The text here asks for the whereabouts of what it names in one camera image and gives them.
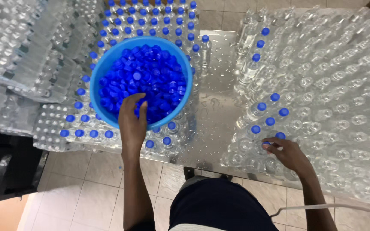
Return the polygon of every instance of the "person's left hand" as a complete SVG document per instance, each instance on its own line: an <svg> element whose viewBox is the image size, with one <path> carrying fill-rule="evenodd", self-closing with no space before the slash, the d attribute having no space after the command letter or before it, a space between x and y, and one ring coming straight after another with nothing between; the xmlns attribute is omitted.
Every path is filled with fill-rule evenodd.
<svg viewBox="0 0 370 231"><path fill-rule="evenodd" d="M131 160L139 160L141 146L146 134L146 110L148 102L144 101L139 108L139 119L134 113L136 103L145 97L145 93L138 93L126 97L119 111L119 129L122 140L122 159L124 164Z"/></svg>

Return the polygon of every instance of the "blue plastic bowl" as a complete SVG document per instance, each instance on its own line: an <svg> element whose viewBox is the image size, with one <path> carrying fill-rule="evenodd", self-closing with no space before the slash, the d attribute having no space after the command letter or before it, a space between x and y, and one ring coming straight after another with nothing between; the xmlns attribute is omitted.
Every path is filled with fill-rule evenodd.
<svg viewBox="0 0 370 231"><path fill-rule="evenodd" d="M113 62L122 56L122 51L124 49L133 49L136 46L142 45L148 45L151 47L154 45L158 45L161 47L162 50L167 50L171 55L176 56L177 62L179 65L181 65L182 72L187 82L185 95L182 98L182 101L179 103L179 105L167 117L153 124L148 124L147 129L152 130L154 128L161 127L162 125L167 124L169 121L175 118L175 116L177 116L178 113L185 106L185 103L188 101L189 95L191 94L192 89L191 66L185 54L175 44L166 39L154 36L139 36L122 41L121 43L118 43L115 46L113 46L99 60L94 71L92 72L89 89L91 102L94 106L95 111L105 122L118 129L119 129L118 118L116 118L114 114L108 112L105 108L103 108L100 105L101 97L98 91L101 87L99 81L100 78L102 78L107 73L107 71L110 70Z"/></svg>

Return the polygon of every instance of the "forearm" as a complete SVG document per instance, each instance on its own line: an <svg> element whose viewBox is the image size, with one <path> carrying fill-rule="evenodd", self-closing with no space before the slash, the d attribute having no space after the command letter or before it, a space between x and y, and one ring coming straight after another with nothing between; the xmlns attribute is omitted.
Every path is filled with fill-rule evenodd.
<svg viewBox="0 0 370 231"><path fill-rule="evenodd" d="M124 230L154 220L151 199L139 165L139 154L137 156L138 159L124 161Z"/></svg>
<svg viewBox="0 0 370 231"><path fill-rule="evenodd" d="M326 204L321 186L314 171L308 176L300 177L305 205ZM337 230L329 209L306 209L307 230Z"/></svg>

